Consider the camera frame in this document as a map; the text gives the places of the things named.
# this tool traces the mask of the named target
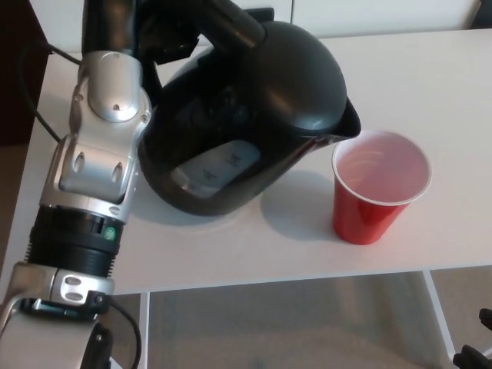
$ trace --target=white wall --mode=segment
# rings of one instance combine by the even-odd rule
[[[319,37],[462,29],[478,0],[294,0],[293,23]]]
[[[273,6],[320,37],[463,28],[478,0],[236,0],[243,8]],[[46,38],[70,52],[81,49],[83,0],[31,0]]]

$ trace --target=kettle water window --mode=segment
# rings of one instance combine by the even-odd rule
[[[242,140],[230,141],[176,167],[171,178],[197,198],[211,198],[261,159],[258,148]]]

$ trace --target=silver robot arm segment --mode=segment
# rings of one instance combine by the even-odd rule
[[[96,317],[114,291],[109,275],[150,119],[137,59],[111,51],[84,56],[71,132],[55,150],[28,254],[5,296],[2,369],[108,367],[111,334]]]

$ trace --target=kettle lid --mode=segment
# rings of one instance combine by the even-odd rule
[[[347,104],[347,88],[333,55],[296,25],[263,26],[267,37],[245,52],[238,66],[241,99],[303,135],[336,130]]]

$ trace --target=cup rim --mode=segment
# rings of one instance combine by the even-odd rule
[[[427,171],[428,171],[428,178],[427,178],[427,183],[425,184],[425,186],[422,187],[421,191],[419,193],[417,193],[416,195],[412,196],[411,198],[408,198],[406,200],[403,200],[403,201],[395,201],[395,202],[385,202],[385,201],[377,201],[377,200],[372,200],[370,198],[366,198],[360,194],[358,194],[356,191],[352,190],[346,183],[344,180],[341,179],[340,175],[338,174],[338,170],[337,170],[337,165],[336,165],[336,160],[337,160],[337,153],[339,152],[339,149],[342,145],[345,145],[347,144],[348,142],[350,142],[351,140],[354,140],[354,139],[357,139],[360,135],[362,135],[363,133],[371,133],[371,134],[384,134],[384,135],[393,135],[393,136],[398,136],[399,138],[403,138],[404,140],[408,141],[411,145],[413,145],[422,155],[422,157],[424,158],[426,164],[427,164]],[[413,140],[409,139],[408,137],[405,137],[403,135],[400,135],[396,132],[392,132],[392,131],[382,131],[382,130],[371,130],[371,129],[364,129],[363,131],[361,131],[361,133],[359,134],[359,136],[355,137],[355,138],[351,138],[349,140],[345,140],[345,141],[342,141],[342,142],[338,142],[336,145],[335,145],[335,148],[333,150],[333,154],[331,156],[331,167],[333,168],[333,172],[335,173],[335,178],[338,180],[338,182],[340,182],[340,184],[347,190],[349,191],[353,196],[355,196],[356,198],[360,198],[361,200],[363,201],[366,201],[370,204],[375,204],[375,205],[380,205],[380,206],[401,206],[401,205],[406,205],[406,204],[410,204],[412,201],[415,201],[417,200],[420,196],[422,196],[425,191],[429,188],[429,186],[431,185],[431,179],[432,179],[432,167],[431,167],[431,162],[429,161],[429,157],[425,154],[425,151],[422,150],[422,148],[416,144]]]

